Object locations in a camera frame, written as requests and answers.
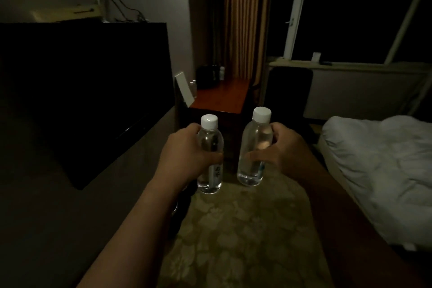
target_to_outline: bed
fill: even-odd
[[[327,169],[389,243],[432,248],[432,124],[330,118],[318,147]]]

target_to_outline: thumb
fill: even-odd
[[[257,150],[257,151],[250,151],[245,155],[246,158],[250,159],[251,161],[263,161],[268,163],[276,163],[278,156],[278,150],[276,147],[270,146],[269,148]]]
[[[202,158],[204,159],[206,166],[222,164],[223,162],[223,154],[215,151],[203,151]]]

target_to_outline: striped curtain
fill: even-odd
[[[234,78],[260,82],[269,0],[225,0],[224,61]]]

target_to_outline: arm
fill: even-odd
[[[424,287],[301,136],[280,123],[272,128],[277,142],[248,156],[275,164],[306,190],[335,286]]]
[[[79,283],[84,287],[154,287],[162,262],[172,206],[202,171],[222,162],[219,153],[200,149],[192,123],[170,135],[154,177],[115,235]]]

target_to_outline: forearm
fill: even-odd
[[[336,287],[423,287],[323,168],[301,180]]]
[[[176,197],[152,179],[78,287],[154,287]]]

